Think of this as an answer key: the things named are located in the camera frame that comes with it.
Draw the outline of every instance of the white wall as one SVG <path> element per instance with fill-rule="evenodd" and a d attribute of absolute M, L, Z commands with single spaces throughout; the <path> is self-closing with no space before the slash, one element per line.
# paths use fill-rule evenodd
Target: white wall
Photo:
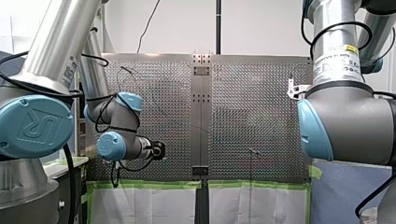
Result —
<path fill-rule="evenodd" d="M 106 5 L 105 23 L 113 49 L 105 50 L 136 52 L 139 36 L 156 1 L 111 0 Z M 222 6 L 222 54 L 309 55 L 309 47 L 300 34 L 302 0 L 223 0 Z M 215 15 L 214 0 L 162 0 L 141 52 L 214 52 Z M 361 9 L 357 20 L 363 21 L 364 15 L 365 10 Z M 313 27 L 309 21 L 305 23 L 305 31 L 312 39 Z M 389 56 L 381 73 L 366 77 L 375 90 L 387 91 L 392 86 L 389 70 L 396 61 L 389 65 Z"/>

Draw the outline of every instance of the blue joint cap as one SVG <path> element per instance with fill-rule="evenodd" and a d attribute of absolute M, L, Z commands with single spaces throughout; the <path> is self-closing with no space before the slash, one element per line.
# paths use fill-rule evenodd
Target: blue joint cap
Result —
<path fill-rule="evenodd" d="M 43 95 L 16 98 L 0 108 L 0 153 L 17 159 L 48 156 L 74 131 L 70 109 Z"/>
<path fill-rule="evenodd" d="M 119 133 L 108 132 L 100 136 L 96 143 L 99 157 L 107 161 L 120 161 L 125 157 L 126 145 Z"/>
<path fill-rule="evenodd" d="M 298 103 L 300 135 L 303 150 L 312 158 L 334 160 L 332 144 L 315 108 L 307 100 Z"/>
<path fill-rule="evenodd" d="M 90 123 L 95 123 L 95 121 L 92 120 L 90 118 L 90 116 L 88 115 L 88 106 L 87 105 L 84 106 L 84 117 L 85 117 L 85 120 L 89 121 Z"/>
<path fill-rule="evenodd" d="M 379 60 L 378 62 L 376 62 L 375 67 L 374 67 L 372 73 L 380 72 L 383 65 L 384 65 L 384 59 L 381 59 L 381 60 Z"/>
<path fill-rule="evenodd" d="M 139 112 L 142 111 L 142 97 L 141 96 L 134 94 L 134 93 L 130 93 L 128 91 L 119 92 L 119 96 L 133 110 L 139 111 Z M 117 103 L 126 107 L 127 105 L 122 100 L 119 97 L 116 98 Z"/>

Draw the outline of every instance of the black cable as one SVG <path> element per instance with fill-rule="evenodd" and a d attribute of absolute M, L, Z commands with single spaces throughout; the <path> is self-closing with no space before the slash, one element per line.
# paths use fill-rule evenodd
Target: black cable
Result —
<path fill-rule="evenodd" d="M 379 188 L 377 188 L 373 193 L 371 193 L 367 198 L 365 198 L 355 209 L 355 215 L 357 218 L 361 218 L 361 209 L 372 199 L 374 199 L 379 193 L 381 193 L 384 189 L 389 187 L 394 181 L 396 180 L 396 173 L 393 173 L 393 175 L 385 181 Z"/>
<path fill-rule="evenodd" d="M 72 153 L 70 152 L 69 145 L 64 145 L 64 155 L 66 156 L 67 169 L 69 172 L 69 188 L 70 188 L 70 212 L 69 212 L 69 224 L 74 224 L 74 218 L 76 215 L 76 174 L 73 164 Z"/>
<path fill-rule="evenodd" d="M 84 53 L 82 53 L 81 56 L 84 56 L 84 57 L 87 57 L 87 58 L 92 58 L 92 59 L 97 59 L 97 60 L 100 60 L 102 62 L 105 62 L 105 64 L 101 64 L 103 67 L 108 67 L 108 65 L 109 65 L 108 60 L 106 60 L 104 58 L 101 58 L 101 57 L 98 57 L 98 56 L 84 54 Z"/>
<path fill-rule="evenodd" d="M 151 15 L 148 18 L 148 23 L 146 25 L 145 31 L 143 32 L 143 34 L 140 36 L 140 39 L 139 39 L 139 47 L 137 48 L 137 53 L 139 53 L 139 51 L 140 51 L 140 47 L 142 46 L 143 37 L 145 36 L 146 32 L 148 31 L 149 23 L 151 22 L 151 19 L 154 16 L 155 11 L 157 10 L 157 6 L 160 4 L 160 2 L 161 2 L 161 0 L 157 1 L 157 3 L 155 4 L 154 9 L 151 12 Z"/>
<path fill-rule="evenodd" d="M 114 181 L 114 170 L 116 169 L 116 162 L 113 161 L 111 162 L 111 173 L 110 173 L 110 178 L 111 178 L 111 184 L 113 185 L 113 188 L 116 189 L 119 186 L 120 182 L 120 169 L 117 169 L 116 173 L 116 182 Z"/>
<path fill-rule="evenodd" d="M 142 170 L 146 169 L 146 168 L 151 164 L 151 162 L 153 161 L 153 159 L 154 159 L 154 158 L 151 157 L 151 158 L 148 160 L 148 162 L 147 162 L 144 166 L 142 166 L 142 167 L 140 167 L 139 169 L 136 169 L 136 170 L 127 168 L 127 167 L 124 166 L 124 165 L 122 164 L 122 162 L 120 162 L 120 161 L 119 161 L 119 165 L 120 165 L 120 167 L 121 167 L 122 169 L 124 169 L 124 170 L 126 170 L 126 171 L 129 171 L 129 172 L 139 172 L 139 171 L 142 171 Z"/>
<path fill-rule="evenodd" d="M 364 23 L 362 23 L 362 22 L 359 22 L 359 21 L 343 21 L 343 22 L 338 22 L 338 23 L 336 23 L 336 24 L 333 24 L 333 25 L 328 26 L 327 28 L 324 28 L 322 31 L 320 31 L 320 32 L 315 36 L 314 40 L 312 41 L 311 48 L 310 48 L 310 50 L 309 50 L 312 60 L 314 60 L 314 47 L 315 47 L 316 43 L 318 42 L 318 40 L 319 40 L 324 34 L 326 34 L 327 32 L 329 32 L 332 28 L 334 28 L 334 27 L 336 27 L 336 26 L 340 26 L 340 25 L 357 25 L 357 26 L 360 26 L 361 28 L 363 28 L 364 30 L 367 31 L 367 33 L 368 33 L 368 35 L 369 35 L 369 37 L 368 37 L 368 39 L 367 39 L 367 42 L 366 42 L 364 45 L 360 46 L 360 47 L 359 47 L 359 50 L 366 48 L 366 47 L 370 44 L 370 42 L 372 41 L 372 39 L 373 39 L 373 32 L 372 32 L 372 30 L 370 29 L 370 27 L 369 27 L 368 25 L 366 25 L 366 24 L 364 24 Z"/>
<path fill-rule="evenodd" d="M 8 61 L 14 60 L 16 58 L 20 58 L 21 56 L 25 56 L 28 53 L 29 53 L 29 51 L 25 51 L 25 52 L 22 52 L 22 53 L 19 53 L 19 54 L 7 56 L 6 58 L 3 58 L 2 60 L 0 60 L 0 65 L 2 65 L 3 63 L 6 63 Z M 78 90 L 70 91 L 70 92 L 77 92 L 76 94 L 72 94 L 72 95 L 63 95 L 63 94 L 53 93 L 53 92 L 49 92 L 49 91 L 41 91 L 41 90 L 38 90 L 38 89 L 35 89 L 35 88 L 32 88 L 32 87 L 26 86 L 24 84 L 21 84 L 21 82 L 9 78 L 8 76 L 6 76 L 2 72 L 0 72 L 0 78 L 2 78 L 3 80 L 11 83 L 12 85 L 14 85 L 16 87 L 19 87 L 20 89 L 23 89 L 23 90 L 26 90 L 26 91 L 30 91 L 30 92 L 35 93 L 35 94 L 41 94 L 41 95 L 46 95 L 46 96 L 55 97 L 55 98 L 68 98 L 68 99 L 70 99 L 70 98 L 78 98 L 78 97 L 83 96 L 82 91 L 78 91 Z"/>
<path fill-rule="evenodd" d="M 301 35 L 303 36 L 305 43 L 307 43 L 308 45 L 312 45 L 312 42 L 309 41 L 308 38 L 306 37 L 305 30 L 304 30 L 305 13 L 306 13 L 308 7 L 309 7 L 308 1 L 305 1 L 304 7 L 303 7 L 303 15 L 301 17 Z"/>
<path fill-rule="evenodd" d="M 392 97 L 393 99 L 396 100 L 396 94 L 395 94 L 395 93 L 391 93 L 391 92 L 387 92 L 387 91 L 374 91 L 373 94 L 374 94 L 374 95 L 385 95 L 385 96 L 389 96 L 389 97 Z"/>
<path fill-rule="evenodd" d="M 105 113 L 106 109 L 108 108 L 108 106 L 110 105 L 110 103 L 113 101 L 114 98 L 119 98 L 126 107 L 128 107 L 129 111 L 134 115 L 134 118 L 137 120 L 137 128 L 140 127 L 140 118 L 139 116 L 137 116 L 136 112 L 134 112 L 134 110 L 126 103 L 126 101 L 124 99 L 122 99 L 122 97 L 118 94 L 115 93 L 113 96 L 111 96 L 108 101 L 102 105 L 102 107 L 99 110 L 99 116 L 96 118 L 96 122 L 95 122 L 95 130 L 97 133 L 104 133 L 109 129 L 114 129 L 114 130 L 122 130 L 122 131 L 126 131 L 126 132 L 132 132 L 132 133 L 136 133 L 136 130 L 131 130 L 128 128 L 121 128 L 121 127 L 113 127 L 111 125 L 107 126 L 105 129 L 103 130 L 99 130 L 99 124 L 100 124 L 100 120 L 102 122 L 105 122 L 105 120 L 103 119 L 103 113 Z"/>

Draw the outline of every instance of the pegboard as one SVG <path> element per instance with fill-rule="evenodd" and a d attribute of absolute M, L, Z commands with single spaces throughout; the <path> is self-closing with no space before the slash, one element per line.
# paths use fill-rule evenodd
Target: pegboard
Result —
<path fill-rule="evenodd" d="M 308 180 L 298 111 L 287 90 L 312 80 L 301 57 L 214 56 L 210 179 Z"/>
<path fill-rule="evenodd" d="M 163 161 L 153 161 L 144 172 L 121 171 L 121 178 L 191 180 L 191 62 L 190 55 L 115 54 L 105 56 L 111 92 L 129 91 L 143 98 L 138 134 L 166 144 Z M 120 69 L 124 66 L 129 74 Z M 93 130 L 94 139 L 100 134 Z M 132 169 L 146 161 L 127 161 Z M 88 178 L 108 180 L 111 165 L 99 158 L 91 161 Z"/>
<path fill-rule="evenodd" d="M 122 171 L 121 178 L 192 180 L 191 167 L 199 163 L 209 167 L 209 179 L 307 181 L 310 161 L 301 150 L 297 107 L 286 94 L 291 74 L 296 84 L 312 80 L 312 69 L 300 66 L 309 64 L 307 58 L 212 56 L 205 64 L 210 75 L 202 77 L 209 78 L 207 85 L 194 75 L 197 62 L 192 55 L 105 57 L 110 61 L 106 73 L 111 91 L 143 97 L 138 133 L 165 142 L 167 149 L 164 161 L 154 161 L 144 172 Z M 205 106 L 196 107 L 197 85 L 202 90 L 210 87 Z M 197 114 L 197 108 L 207 113 Z M 144 163 L 128 161 L 127 166 Z M 92 160 L 88 178 L 108 180 L 110 164 Z"/>

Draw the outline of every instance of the ur logo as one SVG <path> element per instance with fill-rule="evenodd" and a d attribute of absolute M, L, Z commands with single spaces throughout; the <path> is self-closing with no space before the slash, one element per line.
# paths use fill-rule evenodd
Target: ur logo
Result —
<path fill-rule="evenodd" d="M 43 145 L 54 143 L 63 117 L 38 109 L 30 110 L 18 133 L 18 139 Z"/>

